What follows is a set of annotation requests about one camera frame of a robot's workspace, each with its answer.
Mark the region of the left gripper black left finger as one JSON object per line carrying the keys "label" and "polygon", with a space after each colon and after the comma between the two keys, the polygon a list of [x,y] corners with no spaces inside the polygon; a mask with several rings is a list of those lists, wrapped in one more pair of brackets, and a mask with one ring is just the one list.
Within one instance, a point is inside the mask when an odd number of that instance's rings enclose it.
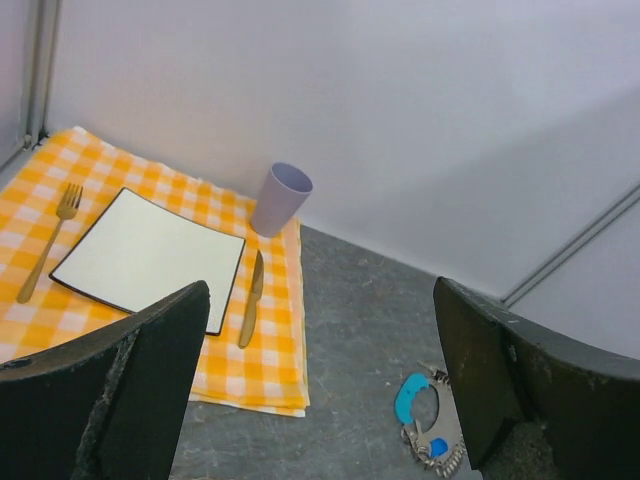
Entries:
{"label": "left gripper black left finger", "polygon": [[1,366],[4,479],[166,479],[210,313],[194,282]]}

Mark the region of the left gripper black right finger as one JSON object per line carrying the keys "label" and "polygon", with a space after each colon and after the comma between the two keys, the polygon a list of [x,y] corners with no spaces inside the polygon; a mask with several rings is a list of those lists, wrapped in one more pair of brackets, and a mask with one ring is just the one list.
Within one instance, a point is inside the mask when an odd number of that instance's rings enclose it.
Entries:
{"label": "left gripper black right finger", "polygon": [[452,279],[433,290],[467,455],[487,479],[636,479],[639,362]]}

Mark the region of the metal keyring plate blue handle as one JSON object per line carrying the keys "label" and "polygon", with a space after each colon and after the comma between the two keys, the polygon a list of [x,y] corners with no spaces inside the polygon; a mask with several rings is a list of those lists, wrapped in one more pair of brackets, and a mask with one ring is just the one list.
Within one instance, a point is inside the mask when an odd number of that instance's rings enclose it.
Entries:
{"label": "metal keyring plate blue handle", "polygon": [[[400,436],[415,461],[442,479],[452,479],[466,458],[466,445],[446,371],[420,361],[419,370],[409,374],[394,400],[394,412],[401,424]],[[429,441],[443,438],[446,454],[429,456]]]}

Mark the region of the blue key tag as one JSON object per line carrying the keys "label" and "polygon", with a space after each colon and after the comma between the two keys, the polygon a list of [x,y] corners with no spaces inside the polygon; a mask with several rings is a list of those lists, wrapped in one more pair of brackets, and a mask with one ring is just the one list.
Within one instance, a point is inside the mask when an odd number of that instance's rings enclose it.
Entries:
{"label": "blue key tag", "polygon": [[449,450],[449,445],[443,438],[437,437],[429,441],[429,456],[431,458],[438,458],[446,454]]}

